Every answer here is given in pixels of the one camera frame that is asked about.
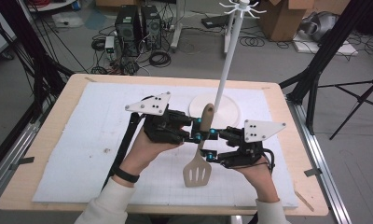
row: white pole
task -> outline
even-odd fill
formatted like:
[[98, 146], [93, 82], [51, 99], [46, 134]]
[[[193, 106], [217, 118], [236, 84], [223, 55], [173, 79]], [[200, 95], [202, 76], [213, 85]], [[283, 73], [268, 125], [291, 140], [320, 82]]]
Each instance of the white pole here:
[[[241, 0], [240, 7], [246, 7], [248, 5], [248, 4], [246, 4], [245, 6], [243, 6], [242, 5], [243, 2], [244, 1]], [[228, 78], [230, 64], [232, 63], [233, 53], [235, 52], [236, 44], [237, 44], [237, 41], [238, 41], [238, 38], [239, 38], [239, 33], [240, 33], [241, 28], [242, 28], [242, 19], [243, 18], [244, 18], [244, 12], [240, 11], [240, 10], [237, 10], [236, 20], [235, 20], [235, 24], [233, 26], [232, 36], [230, 38], [227, 58], [225, 59], [224, 69], [222, 70], [221, 80], [219, 82], [218, 91], [217, 91], [216, 97], [215, 97], [215, 103], [214, 103], [215, 112], [218, 111], [219, 104], [221, 102], [222, 92], [224, 91], [225, 82], [227, 81], [227, 78]]]

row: floor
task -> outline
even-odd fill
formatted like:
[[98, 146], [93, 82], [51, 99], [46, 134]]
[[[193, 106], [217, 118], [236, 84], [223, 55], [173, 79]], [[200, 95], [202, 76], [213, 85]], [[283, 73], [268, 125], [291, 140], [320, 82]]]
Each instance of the floor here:
[[[84, 7], [77, 12], [85, 24], [78, 28], [59, 29], [57, 35], [75, 54], [86, 68], [93, 65], [94, 50], [90, 47], [91, 37], [98, 31], [114, 24], [111, 13]], [[184, 25], [203, 28], [200, 19], [204, 15], [187, 13]], [[259, 33], [255, 21], [243, 22], [244, 32]], [[61, 63], [74, 71], [82, 71], [54, 34], [49, 34]], [[280, 83], [302, 72], [313, 55], [297, 53], [292, 46], [280, 48], [266, 39], [262, 47], [246, 47], [238, 44], [228, 79]], [[364, 44], [356, 45], [363, 49]], [[148, 66], [140, 69], [136, 76], [188, 77], [218, 79], [225, 60], [223, 36], [193, 29], [182, 32], [179, 49], [171, 53], [172, 63], [164, 68]], [[107, 66], [102, 60], [100, 65]], [[17, 59], [0, 58], [0, 145], [21, 115], [33, 101], [29, 83]], [[373, 54], [360, 50], [348, 61], [336, 56], [326, 67], [320, 85], [366, 81], [373, 79]], [[348, 90], [357, 94], [365, 92], [370, 85], [352, 85]], [[289, 93], [293, 86], [283, 89]], [[373, 223], [373, 106], [363, 104], [344, 128], [333, 139], [329, 136], [351, 112], [356, 99], [336, 88], [319, 89], [315, 110], [314, 130], [325, 159], [335, 179], [338, 191], [350, 215], [352, 223]], [[32, 213], [0, 211], [1, 223], [73, 223], [79, 213]], [[250, 217], [244, 217], [248, 223]], [[287, 217], [294, 224], [337, 223], [329, 214], [326, 217]]]

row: computer tower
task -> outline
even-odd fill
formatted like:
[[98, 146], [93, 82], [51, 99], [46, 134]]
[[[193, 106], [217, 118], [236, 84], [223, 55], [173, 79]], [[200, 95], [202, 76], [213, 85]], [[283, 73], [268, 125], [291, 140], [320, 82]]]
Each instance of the computer tower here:
[[143, 37], [147, 49], [161, 48], [161, 19], [155, 6], [142, 6]]
[[142, 40], [140, 18], [136, 5], [120, 6], [115, 21], [117, 37], [122, 51], [122, 56], [137, 57], [139, 44]]

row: white paper sheet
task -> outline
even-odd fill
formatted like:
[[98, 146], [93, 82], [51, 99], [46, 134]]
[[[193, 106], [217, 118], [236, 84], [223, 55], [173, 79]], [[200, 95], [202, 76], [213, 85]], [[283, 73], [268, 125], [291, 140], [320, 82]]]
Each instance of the white paper sheet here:
[[[216, 88], [89, 83], [50, 155], [33, 201], [87, 203], [97, 197], [128, 126], [131, 113], [125, 111], [125, 105], [166, 91], [172, 94], [170, 109], [187, 112], [195, 96], [216, 92]], [[224, 94], [239, 106], [241, 120], [271, 120], [263, 91], [225, 89]], [[256, 206], [256, 192], [245, 178], [216, 163], [211, 163], [213, 170], [207, 186], [186, 188], [183, 169], [195, 155], [196, 147], [185, 143], [160, 154], [141, 173], [131, 203]], [[297, 207], [277, 135], [264, 141], [264, 147], [275, 154], [273, 179], [283, 206]], [[225, 140], [206, 141], [204, 148], [218, 152], [236, 149], [227, 147]]]

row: hand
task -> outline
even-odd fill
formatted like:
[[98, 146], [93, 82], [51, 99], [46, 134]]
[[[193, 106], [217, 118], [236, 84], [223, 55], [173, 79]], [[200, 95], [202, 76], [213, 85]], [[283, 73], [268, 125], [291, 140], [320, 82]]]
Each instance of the hand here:
[[[152, 162], [158, 154], [183, 145], [174, 145], [170, 143], [153, 143], [141, 128], [131, 147], [130, 152], [120, 164], [119, 168], [131, 175], [139, 175]], [[125, 181], [118, 176], [113, 179], [119, 184], [126, 187], [133, 187], [133, 184]]]
[[258, 200], [262, 203], [277, 203], [280, 199], [277, 195], [271, 174], [264, 157], [256, 162], [255, 166], [235, 169], [242, 173], [256, 189]]

